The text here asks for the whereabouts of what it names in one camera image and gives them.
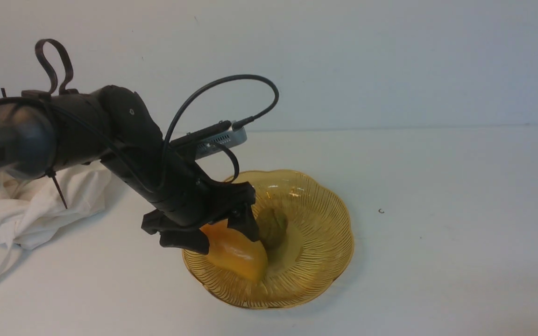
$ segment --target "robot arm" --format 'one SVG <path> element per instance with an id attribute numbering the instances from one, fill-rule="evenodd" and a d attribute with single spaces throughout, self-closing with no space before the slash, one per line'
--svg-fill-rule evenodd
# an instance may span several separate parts
<path id="1" fill-rule="evenodd" d="M 57 76 L 42 55 L 46 42 L 58 49 L 66 67 L 58 96 L 51 95 Z M 137 93 L 113 85 L 90 94 L 66 89 L 72 70 L 64 47 L 54 40 L 41 40 L 36 53 L 50 75 L 51 90 L 0 98 L 0 171 L 18 179 L 54 178 L 56 171 L 100 160 L 156 208 L 144 215 L 142 229 L 160 233 L 160 245 L 207 254 L 209 241 L 199 228 L 224 219 L 228 227 L 258 240 L 250 208 L 255 202 L 253 187 L 247 182 L 214 181 L 195 161 L 224 151 L 235 163 L 237 175 L 237 160 L 228 147 L 246 140 L 243 124 L 258 116 L 233 124 L 222 122 L 169 142 L 179 115 L 205 90 L 197 91 L 182 106 L 164 139 Z M 275 85 L 259 76 L 224 78 L 207 89 L 237 79 L 261 80 L 274 90 L 276 98 L 262 114 L 277 103 Z"/>

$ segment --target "black strap loop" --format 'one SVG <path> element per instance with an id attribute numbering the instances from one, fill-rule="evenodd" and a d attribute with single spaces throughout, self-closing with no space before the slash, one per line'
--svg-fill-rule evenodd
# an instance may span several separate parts
<path id="1" fill-rule="evenodd" d="M 70 83 L 70 81 L 74 77 L 74 70 L 72 68 L 70 56 L 68 55 L 66 48 L 60 42 L 53 40 L 52 38 L 46 38 L 43 40 L 39 40 L 36 43 L 35 54 L 36 59 L 39 60 L 39 63 L 41 64 L 41 66 L 43 66 L 43 69 L 45 69 L 45 72 L 47 73 L 47 75 L 49 76 L 49 80 L 51 81 L 51 88 L 49 89 L 49 94 L 52 94 L 55 89 L 57 89 L 57 74 L 53 66 L 51 66 L 51 64 L 45 57 L 45 53 L 43 52 L 43 46 L 47 42 L 49 42 L 51 45 L 53 45 L 53 47 L 55 47 L 55 49 L 57 49 L 59 57 L 62 59 L 62 63 L 64 64 L 64 70 L 66 71 L 66 77 L 64 78 L 64 82 L 62 82 L 62 85 L 59 86 L 59 94 L 72 93 L 72 89 L 66 89 L 66 85 Z"/>

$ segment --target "amber glass bowl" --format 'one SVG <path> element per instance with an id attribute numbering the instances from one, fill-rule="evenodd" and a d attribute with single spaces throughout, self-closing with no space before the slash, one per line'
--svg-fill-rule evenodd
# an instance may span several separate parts
<path id="1" fill-rule="evenodd" d="M 354 252 L 344 202 L 293 170 L 243 172 L 235 181 L 248 181 L 255 188 L 255 216 L 271 207 L 288 217 L 285 241 L 267 251 L 267 275 L 252 283 L 212 265 L 204 255 L 184 250 L 186 268 L 216 298 L 240 308 L 291 308 L 321 295 L 344 272 Z"/>

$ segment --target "black cable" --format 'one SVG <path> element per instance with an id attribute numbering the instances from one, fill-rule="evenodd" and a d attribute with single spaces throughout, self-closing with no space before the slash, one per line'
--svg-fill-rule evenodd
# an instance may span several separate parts
<path id="1" fill-rule="evenodd" d="M 248 118 L 245 118 L 245 119 L 242 119 L 240 121 L 236 121 L 235 123 L 233 123 L 232 128 L 234 130 L 242 128 L 244 125 L 246 125 L 248 123 L 252 123 L 252 121 L 255 121 L 256 119 L 259 119 L 260 117 L 262 117 L 263 115 L 265 115 L 269 111 L 271 111 L 271 109 L 273 109 L 277 105 L 277 102 L 279 100 L 279 91 L 278 91 L 276 85 L 272 81 L 270 81 L 269 79 L 267 79 L 265 77 L 262 77 L 262 76 L 259 76 L 259 75 L 233 75 L 233 76 L 228 76 L 228 77 L 224 77 L 224 78 L 220 78 L 220 79 L 217 79 L 215 81 L 212 81 L 211 83 L 208 83 L 207 85 L 201 87 L 195 93 L 190 95 L 190 97 L 182 104 L 182 106 L 178 109 L 176 115 L 173 117 L 173 120 L 171 121 L 169 128 L 167 129 L 166 137 L 163 140 L 163 153 L 162 153 L 163 169 L 162 169 L 162 172 L 164 172 L 165 169 L 167 168 L 166 167 L 167 166 L 167 161 L 165 159 L 166 159 L 166 153 L 169 150 L 169 142 L 170 142 L 170 139 L 171 139 L 171 135 L 173 134 L 173 131 L 176 128 L 177 122 L 179 121 L 180 117 L 182 117 L 182 114 L 184 113 L 186 108 L 188 108 L 188 106 L 190 104 L 192 104 L 192 102 L 196 98 L 198 98 L 201 94 L 203 94 L 205 91 L 207 91 L 207 90 L 209 90 L 209 89 L 211 89 L 213 87 L 216 87 L 217 85 L 220 85 L 222 83 L 228 83 L 228 82 L 231 82 L 231 81 L 237 81 L 237 80 L 242 80 L 242 79 L 252 79 L 252 80 L 260 81 L 260 82 L 263 82 L 263 83 L 269 85 L 269 87 L 271 87 L 271 89 L 273 90 L 273 93 L 275 94 L 275 98 L 273 98 L 273 102 L 269 106 L 267 106 L 267 108 L 265 108 L 261 112 L 257 113 L 256 115 L 253 115 L 251 117 L 248 117 Z M 24 97 L 0 98 L 0 105 L 6 105 L 6 104 L 26 104 L 26 105 L 36 106 L 36 107 L 44 107 L 45 109 L 47 109 L 47 107 L 49 107 L 49 108 L 53 109 L 54 111 L 56 111 L 58 113 L 61 113 L 62 115 L 68 117 L 69 119 L 71 119 L 75 123 L 81 125 L 85 129 L 87 129 L 89 132 L 91 132 L 92 134 L 97 136 L 98 139 L 103 143 L 103 145 L 105 145 L 107 148 L 109 148 L 112 151 L 112 153 L 114 153 L 118 157 L 118 159 L 120 161 L 122 161 L 126 165 L 126 167 L 128 168 L 128 170 L 130 170 L 130 172 L 132 173 L 134 178 L 136 178 L 136 180 L 144 187 L 145 190 L 147 190 L 150 193 L 154 193 L 155 191 L 157 191 L 159 189 L 162 189 L 162 187 L 164 187 L 166 174 L 162 173 L 162 180 L 160 181 L 160 183 L 158 185 L 156 185 L 156 187 L 154 187 L 154 188 L 151 187 L 151 185 L 149 185 L 148 183 L 145 183 L 145 179 L 143 179 L 140 176 L 140 174 L 138 174 L 138 170 L 135 168 L 132 161 L 126 155 L 124 155 L 124 153 L 122 151 L 120 151 L 119 148 L 117 148 L 113 144 L 113 141 L 111 141 L 109 138 L 107 138 L 98 129 L 92 127 L 90 124 L 86 123 L 85 121 L 83 121 L 79 117 L 73 115 L 72 113 L 70 113 L 70 112 L 68 112 L 68 111 L 66 111 L 66 110 L 64 110 L 62 108 L 59 108 L 59 107 L 57 107 L 55 105 L 51 105 L 51 104 L 48 105 L 46 102 L 43 102 L 42 100 L 36 100 L 36 99 L 32 99 L 32 98 L 24 98 Z M 240 166 L 238 164 L 238 160 L 236 159 L 235 155 L 230 151 L 230 149 L 228 149 L 224 145 L 221 145 L 221 144 L 218 144 L 218 143 L 211 143 L 211 142 L 207 142 L 207 143 L 209 145 L 213 145 L 213 146 L 217 147 L 222 152 L 226 153 L 226 155 L 228 155 L 228 157 L 230 158 L 230 160 L 232 162 L 232 165 L 234 167 L 234 178 L 231 181 L 229 181 L 228 183 L 235 180 L 235 178 L 237 178 L 237 176 L 239 174 L 239 170 L 240 170 Z"/>
<path id="2" fill-rule="evenodd" d="M 24 98 L 24 97 L 0 98 L 0 106 L 6 105 L 6 104 L 25 104 L 25 105 L 35 106 L 39 108 L 49 107 L 53 111 L 60 113 L 64 115 L 65 117 L 68 117 L 75 123 L 81 125 L 85 129 L 87 129 L 89 132 L 94 134 L 103 143 L 103 145 L 109 148 L 109 150 L 111 150 L 112 153 L 114 153 L 118 157 L 118 159 L 126 165 L 126 167 L 128 168 L 128 170 L 130 170 L 134 178 L 144 187 L 145 190 L 147 190 L 149 193 L 155 192 L 156 189 L 152 188 L 151 185 L 149 185 L 149 183 L 145 183 L 145 179 L 143 179 L 143 177 L 140 174 L 138 174 L 138 170 L 132 163 L 132 160 L 130 160 L 119 148 L 117 148 L 113 144 L 113 141 L 107 138 L 105 134 L 101 133 L 98 129 L 86 123 L 81 118 L 77 117 L 76 115 L 73 115 L 72 113 L 58 106 L 51 105 L 51 104 L 46 105 L 47 104 L 46 102 L 43 102 L 42 100 L 32 99 L 32 98 Z"/>
<path id="3" fill-rule="evenodd" d="M 267 79 L 267 78 L 265 78 L 263 76 L 259 76 L 259 75 L 233 75 L 233 76 L 227 76 L 227 77 L 224 77 L 224 78 L 216 79 L 215 81 L 212 81 L 211 83 L 208 83 L 207 85 L 205 85 L 205 86 L 201 87 L 200 89 L 196 90 L 196 92 L 194 92 L 192 95 L 190 95 L 190 97 L 188 97 L 188 99 L 182 104 L 182 106 L 180 106 L 180 108 L 176 112 L 176 115 L 173 117 L 173 120 L 169 124 L 169 128 L 167 128 L 167 133 L 165 135 L 165 138 L 163 139 L 163 154 L 162 154 L 163 170 L 165 170 L 165 167 L 166 167 L 165 155 L 166 155 L 167 151 L 169 151 L 169 147 L 170 147 L 169 142 L 171 140 L 171 135 L 173 134 L 173 131 L 175 130 L 177 122 L 180 120 L 180 117 L 182 117 L 182 114 L 184 113 L 184 111 L 186 111 L 186 108 L 188 108 L 188 106 L 190 104 L 192 104 L 192 102 L 194 102 L 194 100 L 196 98 L 198 98 L 201 94 L 203 94 L 205 91 L 207 91 L 207 90 L 209 90 L 209 89 L 211 89 L 213 87 L 216 87 L 217 85 L 223 84 L 223 83 L 228 83 L 228 82 L 231 82 L 231 81 L 239 81 L 239 80 L 242 80 L 242 79 L 251 79 L 251 80 L 260 81 L 260 82 L 263 82 L 263 83 L 269 85 L 269 87 L 271 87 L 271 89 L 273 90 L 273 94 L 275 95 L 275 97 L 273 98 L 273 102 L 271 102 L 271 104 L 269 106 L 267 106 L 267 108 L 265 108 L 261 112 L 257 113 L 256 115 L 252 115 L 252 116 L 250 116 L 248 118 L 245 118 L 245 119 L 242 119 L 240 121 L 236 121 L 235 123 L 233 123 L 232 128 L 234 130 L 239 130 L 240 128 L 244 127 L 244 125 L 246 125 L 248 123 L 252 123 L 252 121 L 255 121 L 256 119 L 259 119 L 260 117 L 262 117 L 263 115 L 265 115 L 269 111 L 271 111 L 271 109 L 273 109 L 277 105 L 277 102 L 279 100 L 279 90 L 277 89 L 277 86 L 272 81 L 270 81 L 269 79 Z M 165 185 L 165 174 L 163 174 L 162 180 L 160 181 L 159 185 L 157 186 L 157 189 L 161 189 L 162 187 L 164 187 L 164 185 Z"/>

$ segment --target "white cloth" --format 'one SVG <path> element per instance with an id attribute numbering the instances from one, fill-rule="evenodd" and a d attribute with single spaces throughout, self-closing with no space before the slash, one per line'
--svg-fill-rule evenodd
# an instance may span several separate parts
<path id="1" fill-rule="evenodd" d="M 57 173 L 68 208 L 50 178 L 20 182 L 0 173 L 0 245 L 7 246 L 0 274 L 14 244 L 32 250 L 49 241 L 62 226 L 105 209 L 103 190 L 111 172 L 101 164 L 74 166 Z"/>

